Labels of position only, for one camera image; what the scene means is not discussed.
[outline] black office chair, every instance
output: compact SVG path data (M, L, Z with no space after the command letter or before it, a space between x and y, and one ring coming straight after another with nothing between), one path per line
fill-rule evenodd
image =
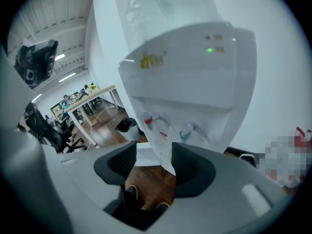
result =
M63 133L58 133L54 127L50 126L47 121L42 117L41 113L37 109L36 105L29 103L25 109L25 122L30 129L37 133L38 139L46 138L51 146L53 146L56 152L62 153L65 147L68 147L68 153L73 152L75 149L84 148L87 149L85 145L77 146L78 142L84 142L82 138L77 140L71 146L69 145L69 137L71 133L69 130L64 131Z

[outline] ceiling light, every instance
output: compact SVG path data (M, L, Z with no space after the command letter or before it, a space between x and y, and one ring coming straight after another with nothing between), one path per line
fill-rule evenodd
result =
M38 99L42 94L38 95L36 98L34 98L31 102L35 102L36 99Z
M65 78L63 78L62 80L59 80L58 82L62 82L62 81L64 81L64 80L66 80L67 78L69 78L70 76L74 76L76 73L73 73L73 74L71 74L71 75L69 75L69 76L66 76Z
M61 59L61 58L63 58L63 57L65 57L65 55L64 55L64 54L61 54L61 55L55 57L55 60Z

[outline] ceiling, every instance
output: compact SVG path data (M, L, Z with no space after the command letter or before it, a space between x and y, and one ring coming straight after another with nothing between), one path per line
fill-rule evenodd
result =
M33 91L43 93L57 86L59 80L84 72L86 25L92 0L28 0L15 15L8 34L8 57L12 64L22 44L53 39L58 41L57 55L50 79Z

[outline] white desk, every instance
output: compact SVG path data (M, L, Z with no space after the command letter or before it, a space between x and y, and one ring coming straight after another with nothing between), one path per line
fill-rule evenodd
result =
M76 103L74 103L73 105L71 105L69 108L67 108L64 112L68 113L69 117L72 119L72 121L74 122L74 124L78 127L78 129L81 131L81 133L95 146L97 146L98 144L91 138L91 136L84 130L84 128L80 125L79 121L76 119L76 117L73 114L73 111L76 109L80 110L80 113L82 115L82 117L84 118L84 120L86 122L89 123L90 126L92 126L92 122L89 120L88 116L86 115L86 113L84 112L84 110L82 109L82 106L90 101L92 101L93 99L97 98L98 96L100 96L103 93L107 93L109 92L115 106L118 106L117 104L117 100L113 94L113 90L115 89L115 86L109 86L107 88L103 88L100 89L98 91L94 91L92 93L89 93L88 96L84 96L81 100L77 101Z

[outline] trash bin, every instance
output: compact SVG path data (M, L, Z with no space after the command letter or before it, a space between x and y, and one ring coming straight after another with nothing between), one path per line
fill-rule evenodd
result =
M133 118L123 118L115 128L127 141L138 140L140 132L137 128L137 122Z

